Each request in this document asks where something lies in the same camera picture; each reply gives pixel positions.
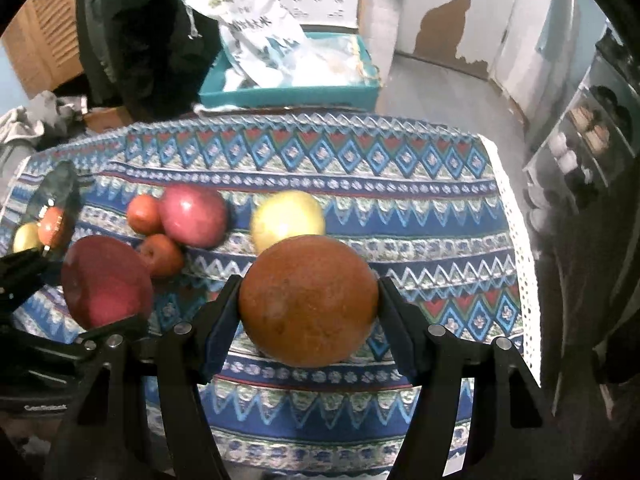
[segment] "gray floor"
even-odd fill
[[[396,55],[376,111],[447,124],[491,139],[498,147],[520,210],[528,209],[522,197],[526,186],[522,173],[526,152],[524,131],[510,112],[507,100],[489,83]]]

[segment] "wooden cabinet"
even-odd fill
[[[27,0],[2,43],[30,98],[75,78],[82,73],[76,0]]]

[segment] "brown patch on door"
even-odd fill
[[[489,65],[486,61],[469,63],[464,56],[456,57],[469,7],[471,0],[451,0],[428,10],[415,37],[414,56],[487,79]]]

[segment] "white door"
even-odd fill
[[[487,78],[515,0],[404,0],[399,52]]]

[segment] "small yellow fruit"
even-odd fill
[[[276,193],[260,204],[251,218],[258,254],[284,238],[300,235],[324,235],[322,207],[304,191]]]
[[[29,222],[18,227],[14,236],[14,253],[36,247],[42,247],[42,243],[38,238],[38,224]]]

